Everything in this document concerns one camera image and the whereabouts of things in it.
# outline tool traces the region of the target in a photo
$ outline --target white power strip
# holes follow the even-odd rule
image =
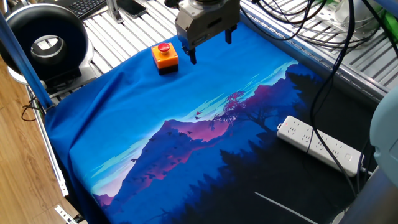
[[[358,171],[358,162],[361,153],[321,131],[318,132],[325,144],[329,147],[337,160],[343,166],[347,174],[350,177],[354,177]],[[304,152],[307,151],[308,145],[311,142],[308,153],[340,171],[337,164],[329,155],[325,147],[323,147],[315,133],[312,135],[311,141],[311,133],[312,127],[310,125],[297,118],[288,116],[283,124],[278,125],[277,136],[293,146],[303,150]]]

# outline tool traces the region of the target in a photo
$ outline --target black cable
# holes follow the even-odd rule
[[[268,8],[270,8],[272,11],[274,11],[274,12],[276,12],[276,13],[278,13],[278,14],[282,14],[282,15],[284,15],[284,16],[295,16],[295,15],[299,15],[299,14],[305,12],[305,10],[306,10],[306,7],[305,7],[305,8],[303,8],[303,9],[297,11],[297,12],[292,12],[292,13],[286,13],[286,12],[283,12],[282,10],[280,10],[280,12],[279,12],[276,8],[272,7],[272,6],[271,6],[270,4],[268,4],[265,0],[262,0],[262,1],[263,1],[263,3],[264,3]],[[272,1],[273,1],[273,2],[275,3],[275,5],[280,9],[279,5],[275,2],[275,0],[272,0]]]
[[[292,22],[292,21],[286,21],[286,20],[284,20],[284,19],[281,19],[281,18],[279,18],[279,17],[277,17],[277,16],[275,16],[275,15],[273,15],[273,13],[271,13],[271,12],[269,12],[267,9],[265,9],[263,6],[262,6],[262,4],[258,1],[257,2],[257,5],[260,7],[260,9],[262,9],[268,16],[271,16],[272,18],[274,18],[275,20],[277,20],[277,21],[280,21],[280,22],[283,22],[283,23],[286,23],[286,24],[303,24],[304,22],[307,22],[307,21],[309,21],[310,19],[312,19],[313,17],[315,17],[317,14],[318,14],[318,12],[320,12],[321,10],[322,10],[322,8],[325,6],[325,4],[326,4],[326,2],[327,2],[327,0],[323,0],[322,1],[322,4],[321,4],[321,6],[311,15],[311,16],[304,16],[304,19],[303,20],[301,20],[301,21],[294,21],[294,22]],[[305,10],[305,12],[306,12],[306,15],[308,15],[308,13],[310,12],[310,10],[311,10],[311,6],[307,6],[307,8],[306,8],[306,10]]]
[[[313,2],[314,2],[314,0],[309,0],[308,1],[308,5],[307,5],[307,8],[306,8],[307,10],[305,11],[305,14],[304,14],[304,19],[307,18],[308,13],[310,12],[309,9],[311,9],[311,5],[312,5]],[[251,24],[253,24],[257,29],[259,29],[259,31],[262,32],[264,35],[266,35],[266,36],[268,36],[268,37],[270,37],[270,38],[272,38],[274,40],[285,41],[285,40],[293,39],[297,34],[299,34],[299,32],[301,31],[301,29],[304,26],[304,22],[303,22],[300,25],[300,27],[298,28],[297,32],[294,33],[293,35],[291,35],[288,38],[277,38],[277,37],[274,37],[273,35],[268,34],[267,32],[263,31],[260,27],[258,27],[257,24],[249,18],[248,14],[243,10],[242,6],[240,6],[240,8],[241,8],[241,11],[243,12],[244,16],[251,22]]]
[[[324,102],[325,102],[325,101],[326,101],[326,99],[328,98],[328,95],[330,94],[330,92],[331,92],[331,89],[333,88],[333,81],[335,81],[335,78],[334,78],[334,77],[332,77],[332,78],[331,78],[331,80],[330,80],[330,86],[329,86],[329,90],[327,91],[327,93],[326,93],[325,97],[323,97],[323,100],[322,100],[321,104],[319,105],[319,107],[318,107],[317,111],[315,112],[314,116],[316,116],[316,115],[318,114],[318,112],[321,110],[321,108],[322,108],[322,106],[323,106]]]
[[[308,145],[307,151],[305,152],[305,155],[303,156],[302,159],[302,165],[305,171],[307,172],[308,176],[310,177],[310,181],[312,182],[313,185],[316,186],[316,188],[319,190],[319,192],[322,194],[322,197],[328,202],[328,204],[331,207],[334,207],[336,209],[339,209],[339,206],[335,205],[331,200],[326,196],[325,192],[323,189],[317,184],[316,178],[313,177],[313,175],[310,173],[310,171],[307,169],[307,166],[305,166],[305,160],[307,158],[308,152],[310,150],[311,142],[312,142],[312,136],[313,136],[313,131],[311,132],[311,138],[310,138],[310,144]]]
[[[352,38],[352,36],[354,34],[354,31],[355,31],[354,2],[353,2],[353,0],[348,0],[348,3],[349,3],[349,25],[348,25],[348,32],[347,32],[346,42],[344,43],[344,47],[342,48],[338,59],[336,60],[335,64],[333,65],[333,69],[331,71],[331,74],[325,80],[325,82],[323,83],[323,85],[318,90],[317,94],[315,95],[314,101],[312,102],[311,109],[310,109],[310,121],[311,121],[311,125],[312,125],[312,128],[313,128],[315,134],[317,135],[318,139],[322,143],[323,147],[325,147],[326,151],[328,151],[329,155],[332,157],[332,159],[334,160],[334,162],[336,163],[336,165],[338,166],[340,171],[343,173],[345,179],[347,180],[347,183],[348,183],[350,189],[353,192],[354,198],[356,198],[356,192],[355,192],[353,183],[350,181],[347,172],[344,170],[343,166],[337,160],[335,155],[332,153],[332,151],[326,145],[326,143],[324,142],[324,140],[322,139],[322,137],[320,136],[320,134],[318,132],[317,125],[316,125],[316,122],[315,122],[315,113],[314,113],[317,100],[318,100],[321,92],[323,91],[323,89],[326,87],[328,82],[331,81],[331,79],[333,78],[333,76],[337,72],[339,66],[343,62],[343,58],[344,58],[344,56],[345,56],[345,54],[346,54],[346,52],[348,50],[349,42],[350,42],[350,40],[351,40],[351,38]]]
[[[265,0],[262,0],[262,1],[263,1],[263,3],[264,3],[265,5],[269,6],[268,3],[265,2]],[[287,16],[283,13],[282,9],[279,7],[278,3],[276,3],[275,0],[272,0],[272,1],[275,3],[275,5],[276,5],[276,6],[278,7],[278,9],[280,10],[280,14],[284,15],[286,21],[289,21],[289,19],[287,18]]]
[[[64,83],[61,83],[61,84],[57,85],[57,86],[54,86],[54,87],[51,87],[51,88],[47,88],[46,90],[49,93],[66,90],[67,88],[71,87],[71,85],[75,82],[75,80],[76,80],[76,77],[73,78],[72,80],[68,80],[68,81],[66,81]]]
[[[33,97],[33,99],[31,99],[31,100],[29,101],[29,104],[28,104],[28,105],[22,106],[23,108],[25,108],[24,111],[22,112],[22,115],[21,115],[21,119],[22,119],[22,120],[24,120],[24,121],[35,121],[35,120],[36,120],[36,118],[35,118],[35,119],[25,119],[25,118],[24,118],[24,115],[25,115],[25,113],[26,113],[26,111],[27,111],[28,108],[31,108],[31,109],[34,109],[34,110],[39,110],[39,109],[40,109],[40,108],[37,108],[37,107],[34,107],[34,106],[33,106],[33,101],[34,101],[34,100],[36,100],[36,97]]]
[[[365,185],[365,184],[366,184],[366,181],[368,180],[368,171],[369,171],[369,168],[370,168],[370,166],[371,166],[372,155],[373,155],[373,153],[374,153],[374,147],[372,147],[372,149],[371,149],[371,151],[370,151],[370,153],[369,153],[369,156],[368,156],[368,160],[366,160],[366,165],[365,165],[365,176],[364,176],[364,178],[363,178],[363,185]]]
[[[361,167],[362,167],[362,158],[363,158],[363,156],[364,156],[363,153],[364,153],[364,151],[365,151],[365,149],[366,149],[366,146],[368,146],[369,141],[370,141],[370,138],[369,138],[369,136],[368,136],[368,140],[366,140],[366,143],[364,144],[364,146],[362,147],[362,149],[361,149],[361,151],[360,151],[361,156],[359,157],[358,168],[357,168],[357,170],[356,170],[356,187],[357,187],[358,193],[361,191],[360,183],[359,183],[359,174],[360,174]]]
[[[33,93],[32,90],[29,90],[29,98],[31,98],[31,99],[35,98],[35,95],[34,95],[34,93]],[[39,111],[40,111],[41,115],[42,115],[42,116],[45,115],[44,107],[43,107],[43,105],[40,103],[39,100],[36,101],[36,105],[37,105],[37,107],[39,108]]]
[[[377,12],[373,9],[373,7],[368,3],[368,1],[367,0],[362,0],[362,2],[363,2],[363,4],[365,4],[367,9],[369,9],[369,11],[371,11],[371,13],[374,16],[374,18],[378,21],[380,26],[383,28],[384,32],[386,33],[387,38],[391,42],[392,48],[396,52],[396,55],[397,55],[397,58],[398,58],[398,48],[397,48],[396,43],[394,42],[394,39],[392,38],[392,35],[391,35],[389,29],[387,29],[386,25],[384,25],[383,21],[381,20],[381,18],[377,14]]]
[[[360,43],[362,44],[363,42],[366,42],[366,41],[370,40],[370,39],[378,32],[378,30],[379,30],[379,28],[374,29],[374,30],[372,31],[372,33],[369,34],[367,37],[364,37],[364,38],[359,39],[359,40],[353,40],[353,41],[350,41],[349,43],[350,43],[350,44],[353,44],[353,43],[358,43],[358,42],[360,42]],[[323,42],[323,43],[328,43],[328,44],[339,44],[339,45],[341,45],[341,44],[344,43],[344,42],[330,42],[330,41],[327,41],[327,40],[318,40],[318,39],[316,39],[316,38],[306,37],[306,36],[304,36],[304,35],[302,35],[302,34],[299,34],[299,36],[301,36],[303,39],[310,39],[310,40],[314,40],[314,41],[316,41],[316,42]]]

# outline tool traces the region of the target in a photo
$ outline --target orange button base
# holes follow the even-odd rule
[[[159,71],[161,70],[167,70],[165,68],[175,68],[177,66],[178,70],[178,55],[171,43],[168,43],[170,45],[170,49],[167,53],[161,52],[158,49],[158,46],[152,47],[152,56],[154,58],[156,67]]]

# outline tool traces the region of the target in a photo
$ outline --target cable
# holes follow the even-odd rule
[[[47,88],[47,91],[49,93],[52,93],[52,92],[59,92],[59,91],[66,90],[67,88],[71,87],[71,85],[75,82],[75,80],[76,80],[76,77],[73,78],[72,80],[67,80],[66,82],[61,83],[57,86]]]
[[[24,120],[24,121],[35,121],[35,120],[36,120],[36,118],[35,118],[35,119],[25,119],[25,118],[24,118],[25,112],[27,111],[28,108],[35,109],[35,110],[39,110],[39,109],[40,109],[40,108],[37,108],[37,107],[34,107],[34,106],[33,106],[33,101],[34,101],[34,100],[36,100],[36,97],[33,97],[33,98],[29,101],[29,104],[28,104],[28,105],[22,106],[23,108],[25,108],[24,111],[22,112],[22,115],[21,115],[21,119],[22,119],[22,120]]]
[[[344,175],[345,179],[347,180],[347,183],[348,183],[351,191],[353,192],[354,198],[356,198],[356,192],[355,192],[353,183],[350,181],[350,179],[348,177],[348,174],[346,173],[346,171],[344,170],[344,168],[340,164],[340,162],[337,160],[335,155],[330,151],[329,147],[326,145],[326,143],[324,142],[324,140],[322,139],[322,137],[320,136],[320,134],[318,132],[317,125],[316,125],[316,122],[315,122],[315,113],[314,113],[315,106],[316,106],[317,100],[318,100],[321,92],[326,87],[326,85],[332,80],[332,78],[335,75],[335,73],[337,72],[339,66],[343,62],[343,58],[344,58],[344,56],[345,56],[345,54],[346,54],[346,52],[348,50],[349,42],[350,42],[350,40],[351,40],[351,38],[352,38],[352,36],[354,34],[354,30],[355,30],[354,2],[353,2],[353,0],[348,0],[348,3],[349,3],[349,26],[348,26],[346,42],[344,43],[344,47],[342,48],[342,50],[341,50],[341,52],[340,52],[340,54],[338,56],[338,59],[336,60],[335,64],[333,65],[333,69],[331,71],[331,74],[325,80],[325,82],[323,83],[323,85],[318,90],[317,94],[315,95],[315,98],[314,98],[314,100],[312,102],[311,109],[310,109],[310,121],[311,121],[311,125],[312,125],[312,128],[313,128],[315,134],[317,135],[318,139],[320,140],[322,145],[325,147],[325,149],[328,151],[329,155],[332,157],[332,159],[334,160],[336,165],[339,167],[340,171],[343,173],[343,175]]]
[[[333,88],[333,81],[335,81],[335,78],[334,78],[334,77],[331,78],[329,90],[327,91],[325,97],[323,97],[323,100],[322,100],[321,104],[319,105],[317,111],[315,112],[314,116],[316,116],[316,115],[318,114],[318,112],[321,110],[321,108],[322,108],[324,102],[326,101],[326,98],[328,97],[329,93],[331,92],[331,89]]]
[[[372,176],[373,172],[370,171],[366,171],[366,169],[364,167],[361,167],[361,172],[367,173],[368,175]]]
[[[371,151],[369,153],[369,156],[368,156],[368,160],[366,161],[365,171],[364,171],[365,175],[364,175],[364,178],[363,178],[363,185],[365,185],[366,181],[368,180],[368,172],[369,172],[369,168],[371,166],[371,162],[372,162],[371,156],[373,155],[373,153],[374,153],[374,147],[372,147],[372,149],[371,149]]]
[[[369,138],[369,136],[368,136],[368,140],[366,140],[366,143],[364,144],[364,146],[362,147],[362,149],[361,149],[361,156],[359,157],[359,161],[358,161],[358,169],[357,169],[357,171],[356,171],[356,187],[357,187],[357,190],[358,190],[358,193],[361,191],[361,189],[360,189],[360,183],[359,183],[359,172],[361,171],[361,167],[362,167],[362,158],[363,158],[363,152],[365,151],[365,149],[366,149],[366,146],[368,146],[368,144],[369,144],[369,141],[370,141],[370,138]]]
[[[305,8],[303,8],[303,9],[301,9],[300,11],[297,11],[297,12],[285,13],[286,10],[281,10],[280,7],[279,7],[279,5],[275,2],[275,0],[272,0],[272,1],[275,3],[275,5],[279,8],[279,10],[280,10],[280,12],[279,12],[276,8],[272,7],[270,4],[268,4],[267,2],[265,2],[265,0],[262,0],[262,1],[263,1],[263,3],[264,3],[267,7],[269,7],[272,11],[274,11],[274,12],[276,12],[276,13],[278,13],[278,14],[283,14],[283,15],[285,15],[285,16],[295,16],[295,15],[299,15],[299,14],[305,12],[305,10],[307,9],[307,8],[305,7]]]
[[[384,12],[384,10],[380,10],[379,12],[377,12],[377,14],[380,15],[383,12]],[[355,21],[355,23],[366,22],[366,21],[369,21],[371,19],[373,19],[373,17],[370,17],[370,18],[367,18],[367,19],[363,19],[363,20],[360,20],[360,21]],[[337,24],[347,24],[347,23],[349,23],[349,22],[345,22],[345,21],[331,21],[329,19],[316,19],[316,20],[325,21],[325,22],[333,22],[333,23],[337,23]]]
[[[325,6],[327,0],[323,0],[321,6],[320,6],[311,16],[308,16],[308,13],[309,13],[310,10],[311,10],[311,5],[312,5],[313,2],[314,2],[314,0],[310,0],[310,1],[308,2],[308,5],[309,5],[309,6],[307,6],[307,8],[306,8],[306,10],[305,10],[304,19],[301,20],[301,21],[294,21],[294,22],[292,22],[292,21],[286,21],[286,20],[284,20],[284,19],[280,19],[280,18],[278,18],[277,16],[273,15],[271,12],[269,12],[267,9],[265,9],[265,8],[262,6],[262,4],[261,4],[258,0],[257,0],[257,5],[258,5],[258,6],[260,7],[260,9],[262,9],[268,16],[271,16],[272,18],[274,18],[274,19],[277,20],[277,21],[280,21],[280,22],[283,22],[283,23],[286,23],[286,24],[301,24],[301,25],[303,25],[304,22],[309,21],[310,19],[312,19],[313,17],[315,17],[315,16],[318,14],[318,12],[320,12],[320,11],[322,10],[322,8]]]
[[[305,11],[305,14],[304,14],[304,20],[307,18],[308,13],[310,12],[310,9],[311,9],[311,5],[312,5],[313,2],[314,2],[314,0],[309,0],[309,1],[308,1],[307,8],[306,8],[306,11]],[[304,23],[305,23],[305,22],[301,23],[300,27],[297,29],[297,32],[294,33],[293,35],[291,35],[290,37],[288,37],[288,38],[277,38],[277,37],[274,37],[273,35],[268,34],[267,32],[264,32],[260,27],[257,26],[257,24],[256,24],[252,19],[249,18],[248,14],[243,10],[242,6],[240,6],[240,8],[241,8],[241,11],[243,12],[244,16],[246,16],[246,18],[247,18],[257,29],[259,29],[264,35],[266,35],[266,36],[268,36],[268,37],[270,37],[270,38],[272,38],[272,39],[274,39],[274,40],[285,41],[285,40],[293,39],[297,34],[299,34],[299,32],[301,31],[301,29],[302,29],[302,27],[304,26]]]
[[[307,30],[307,31],[310,31],[310,32],[319,32],[319,33],[322,33],[322,34],[345,34],[345,33],[347,33],[347,31],[324,32],[324,31],[321,31],[321,30],[315,30],[315,29],[306,28],[306,27],[303,27],[303,29],[305,29],[305,30]]]
[[[307,158],[308,152],[310,150],[310,146],[311,146],[311,142],[312,142],[312,137],[313,137],[313,131],[311,132],[311,138],[310,138],[310,144],[308,145],[307,151],[305,152],[305,155],[303,156],[302,159],[302,165],[303,168],[305,169],[305,171],[307,172],[308,176],[310,177],[310,181],[312,182],[313,185],[315,185],[315,187],[319,190],[319,192],[322,194],[322,197],[328,202],[328,204],[331,207],[334,207],[336,209],[339,209],[339,206],[335,205],[325,194],[325,192],[323,191],[323,189],[317,184],[316,179],[313,177],[313,175],[310,173],[310,171],[307,169],[307,167],[305,166],[305,160]]]
[[[394,51],[396,52],[397,58],[398,58],[398,48],[396,43],[394,42],[394,39],[392,38],[392,35],[389,31],[389,29],[387,29],[386,25],[384,25],[383,21],[380,19],[380,17],[378,16],[378,14],[375,12],[375,10],[373,9],[373,7],[368,3],[367,0],[362,0],[363,4],[365,4],[365,6],[367,7],[367,9],[369,9],[369,11],[371,11],[372,15],[374,16],[374,18],[378,21],[378,23],[380,24],[380,26],[383,28],[384,32],[386,33],[386,36],[388,37],[388,39],[391,42],[392,48],[394,49]]]
[[[350,44],[353,44],[353,43],[358,43],[358,44],[356,44],[356,45],[354,45],[354,46],[349,46],[348,48],[349,48],[349,49],[355,49],[355,48],[358,47],[359,45],[361,45],[361,44],[367,42],[368,40],[370,40],[370,39],[378,32],[378,30],[379,30],[379,29],[374,29],[373,32],[372,32],[369,36],[364,37],[364,38],[362,38],[362,39],[350,41],[350,42],[349,42]],[[317,40],[317,39],[314,39],[314,38],[311,38],[311,37],[303,36],[303,35],[301,35],[301,34],[299,34],[299,36],[300,36],[304,41],[306,41],[306,42],[308,42],[308,43],[311,43],[311,44],[314,44],[314,45],[319,45],[319,46],[321,46],[321,47],[329,47],[329,48],[335,48],[335,49],[342,49],[342,48],[343,48],[343,47],[340,47],[340,46],[328,45],[328,44],[341,45],[341,44],[343,44],[343,42],[328,42],[328,41],[325,41],[325,40]]]
[[[297,34],[299,34],[301,28],[302,28],[303,25],[304,25],[304,23],[303,23],[303,24],[298,28],[297,32],[294,33],[292,36],[290,36],[290,37],[288,37],[288,38],[277,38],[277,37],[274,37],[273,35],[268,34],[268,33],[265,32],[265,31],[263,31],[263,30],[262,30],[262,29],[249,17],[249,15],[246,13],[246,11],[243,10],[242,6],[240,6],[240,8],[241,8],[241,11],[243,12],[243,15],[249,20],[249,22],[250,22],[251,24],[253,24],[253,26],[254,26],[255,28],[257,28],[257,29],[258,29],[261,33],[263,33],[264,35],[266,35],[266,36],[268,36],[268,37],[270,37],[270,38],[272,38],[272,39],[274,39],[274,40],[286,41],[286,40],[293,39]]]

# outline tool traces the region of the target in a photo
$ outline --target pine tree silhouette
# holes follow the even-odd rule
[[[300,90],[300,101],[293,105],[297,117],[309,123],[309,108],[322,83],[309,75],[286,75],[294,88]],[[344,124],[355,116],[371,116],[339,91],[333,90],[329,97],[325,108],[319,112],[320,126],[323,122],[330,126],[327,119],[331,115],[340,116],[341,120],[336,120],[335,124],[342,125],[343,129]],[[368,130],[368,124],[358,120],[354,123]],[[329,127],[328,131],[338,132],[335,127]],[[353,127],[339,131],[348,134]],[[360,131],[359,136],[365,136],[364,132]],[[265,130],[257,137],[258,142],[248,142],[252,152],[241,150],[240,153],[232,153],[220,149],[225,165],[218,171],[224,184],[220,185],[219,181],[206,176],[204,182],[191,185],[199,201],[185,203],[182,213],[164,217],[163,223],[307,223],[254,192],[264,194],[318,223],[326,223],[340,212],[340,208],[352,202],[351,192],[339,172],[277,139],[275,132]],[[303,158],[310,174],[303,166]]]

